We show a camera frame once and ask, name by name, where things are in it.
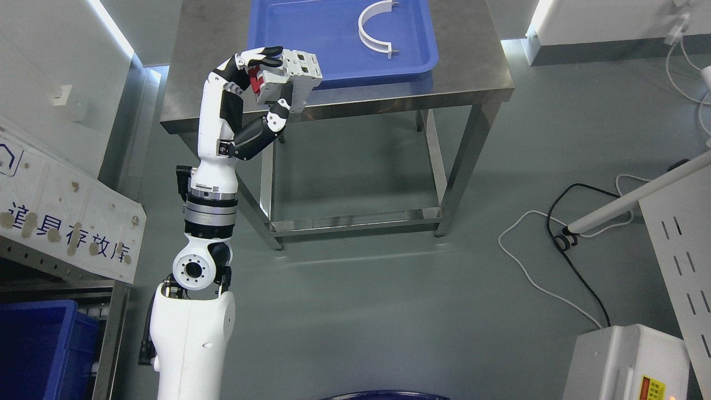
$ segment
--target white semicircular bracket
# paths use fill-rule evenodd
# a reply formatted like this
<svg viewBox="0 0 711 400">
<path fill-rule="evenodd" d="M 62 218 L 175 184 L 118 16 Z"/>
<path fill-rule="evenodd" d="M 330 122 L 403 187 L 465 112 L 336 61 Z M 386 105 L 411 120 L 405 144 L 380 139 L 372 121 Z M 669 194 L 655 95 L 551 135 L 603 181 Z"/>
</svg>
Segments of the white semicircular bracket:
<svg viewBox="0 0 711 400">
<path fill-rule="evenodd" d="M 397 4 L 397 2 L 393 0 L 383 0 L 373 3 L 367 6 L 358 17 L 358 35 L 360 36 L 360 41 L 362 41 L 363 44 L 370 50 L 387 54 L 388 60 L 392 58 L 393 53 L 397 53 L 397 50 L 392 49 L 392 42 L 379 41 L 378 39 L 373 38 L 365 32 L 363 26 L 365 25 L 365 22 L 372 17 L 378 14 L 391 12 L 392 6 L 395 4 Z"/>
</svg>

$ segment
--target table top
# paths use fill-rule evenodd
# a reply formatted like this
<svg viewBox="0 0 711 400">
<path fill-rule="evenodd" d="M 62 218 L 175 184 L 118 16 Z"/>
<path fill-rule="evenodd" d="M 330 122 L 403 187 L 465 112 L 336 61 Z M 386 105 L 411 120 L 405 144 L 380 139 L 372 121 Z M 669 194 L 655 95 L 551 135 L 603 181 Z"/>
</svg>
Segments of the table top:
<svg viewBox="0 0 711 400">
<path fill-rule="evenodd" d="M 311 92 L 306 109 L 290 121 L 425 110 L 507 101 L 514 85 L 486 0 L 429 3 L 439 62 L 421 82 Z M 197 132 L 207 74 L 245 50 L 250 1 L 185 1 L 173 50 L 161 124 L 171 134 Z M 266 113 L 244 96 L 249 121 Z"/>
</svg>

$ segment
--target gray floor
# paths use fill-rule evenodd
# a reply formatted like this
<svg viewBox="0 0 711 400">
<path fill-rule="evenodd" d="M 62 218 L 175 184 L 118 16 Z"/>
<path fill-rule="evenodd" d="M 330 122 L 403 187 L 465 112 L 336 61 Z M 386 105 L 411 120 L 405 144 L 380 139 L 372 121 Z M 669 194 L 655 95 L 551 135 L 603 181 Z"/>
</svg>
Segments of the gray floor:
<svg viewBox="0 0 711 400">
<path fill-rule="evenodd" d="M 618 173 L 656 177 L 705 146 L 695 107 L 670 88 L 663 59 L 531 68 L 519 42 L 504 47 L 517 88 L 448 236 L 339 236 L 289 241 L 274 252 L 239 217 L 232 240 L 237 325 L 223 399 L 308 400 L 369 389 L 455 400 L 561 398 L 575 337 L 594 325 L 534 289 L 497 236 L 524 211 L 547 210 L 568 184 L 614 190 Z M 680 83 L 699 94 L 702 84 L 683 59 L 672 64 Z M 461 107 L 435 112 L 446 165 L 466 114 Z M 149 154 L 139 199 L 148 221 L 119 399 L 151 399 L 157 390 L 158 374 L 136 365 L 139 336 L 149 296 L 185 243 L 174 167 L 197 162 L 160 129 Z M 279 147 L 278 216 L 431 204 L 425 154 L 411 113 L 290 125 Z M 259 161 L 238 167 L 256 191 Z M 572 221 L 606 200 L 576 191 L 557 216 Z M 541 217 L 524 220 L 505 244 L 539 284 L 603 318 L 550 245 Z M 680 334 L 641 218 L 585 240 L 570 256 L 615 325 Z M 701 398 L 695 386 L 690 398 Z"/>
</svg>

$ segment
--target black cable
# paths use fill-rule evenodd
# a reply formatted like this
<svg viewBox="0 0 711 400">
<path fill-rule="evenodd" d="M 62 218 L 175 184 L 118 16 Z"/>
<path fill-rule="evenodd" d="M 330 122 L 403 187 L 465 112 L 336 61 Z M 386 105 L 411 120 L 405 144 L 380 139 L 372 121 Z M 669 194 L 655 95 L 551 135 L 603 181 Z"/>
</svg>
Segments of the black cable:
<svg viewBox="0 0 711 400">
<path fill-rule="evenodd" d="M 141 338 L 141 347 L 138 353 L 138 365 L 151 365 L 151 359 L 156 356 L 156 347 L 151 340 L 151 314 L 153 313 L 153 301 L 155 295 L 151 296 L 151 302 L 148 303 L 148 312 L 146 312 L 146 323 L 143 326 L 143 337 Z"/>
<path fill-rule="evenodd" d="M 602 304 L 602 300 L 600 300 L 600 297 L 598 297 L 598 295 L 595 293 L 594 290 L 592 290 L 592 288 L 590 287 L 590 285 L 588 285 L 588 283 L 585 281 L 585 279 L 582 277 L 582 275 L 580 275 L 580 272 L 578 272 L 577 268 L 575 268 L 575 265 L 574 265 L 573 262 L 570 260 L 570 258 L 568 258 L 568 255 L 565 253 L 565 251 L 563 251 L 563 249 L 561 249 L 561 248 L 556 244 L 556 242 L 555 242 L 555 237 L 553 236 L 553 232 L 552 232 L 551 229 L 550 229 L 550 218 L 551 218 L 551 216 L 553 215 L 553 210 L 555 209 L 556 205 L 558 205 L 558 202 L 560 202 L 560 200 L 565 196 L 565 194 L 566 194 L 570 189 L 572 189 L 572 188 L 574 188 L 574 187 L 576 187 L 576 186 L 584 187 L 584 188 L 586 188 L 586 189 L 591 189 L 591 190 L 597 191 L 597 192 L 602 193 L 602 194 L 606 194 L 606 195 L 611 196 L 611 197 L 614 197 L 614 198 L 619 198 L 619 195 L 614 194 L 614 193 L 611 193 L 611 192 L 609 192 L 609 191 L 607 191 L 607 190 L 603 190 L 603 189 L 600 189 L 600 188 L 596 188 L 595 186 L 590 186 L 590 185 L 586 185 L 586 184 L 572 184 L 572 185 L 568 186 L 567 189 L 565 189 L 565 190 L 560 194 L 560 196 L 558 196 L 558 198 L 555 199 L 555 201 L 553 202 L 553 204 L 550 206 L 550 209 L 548 210 L 548 217 L 546 217 L 546 219 L 545 219 L 545 229 L 546 229 L 546 231 L 548 232 L 548 236 L 550 237 L 550 240 L 551 240 L 551 242 L 553 243 L 553 246 L 555 247 L 555 249 L 558 250 L 558 253 L 560 253 L 561 256 L 563 256 L 563 258 L 565 259 L 565 261 L 566 261 L 566 262 L 568 263 L 568 265 L 570 266 L 570 269 L 573 270 L 573 272 L 574 272 L 575 275 L 578 277 L 578 279 L 580 279 L 580 282 L 582 282 L 582 284 L 585 286 L 585 288 L 587 289 L 587 291 L 590 292 L 590 294 L 592 295 L 592 297 L 595 298 L 595 300 L 597 301 L 597 304 L 600 305 L 600 308 L 602 309 L 602 312 L 605 314 L 605 320 L 606 320 L 606 322 L 607 322 L 607 326 L 610 327 L 610 326 L 612 326 L 612 324 L 610 323 L 610 316 L 607 314 L 607 309 L 605 308 L 605 305 Z"/>
</svg>

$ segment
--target blue storage bin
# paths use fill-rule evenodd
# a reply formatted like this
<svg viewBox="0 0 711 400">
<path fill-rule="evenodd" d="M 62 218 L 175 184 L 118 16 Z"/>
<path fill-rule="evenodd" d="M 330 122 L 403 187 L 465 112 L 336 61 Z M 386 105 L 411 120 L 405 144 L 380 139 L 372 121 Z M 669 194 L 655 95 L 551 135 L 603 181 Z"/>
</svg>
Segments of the blue storage bin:
<svg viewBox="0 0 711 400">
<path fill-rule="evenodd" d="M 0 399 L 81 400 L 99 322 L 73 300 L 0 304 Z"/>
<path fill-rule="evenodd" d="M 247 47 L 284 46 L 316 54 L 324 79 L 316 89 L 412 82 L 439 60 L 427 0 L 401 1 L 365 24 L 392 41 L 392 56 L 365 47 L 358 17 L 375 0 L 252 0 Z"/>
</svg>

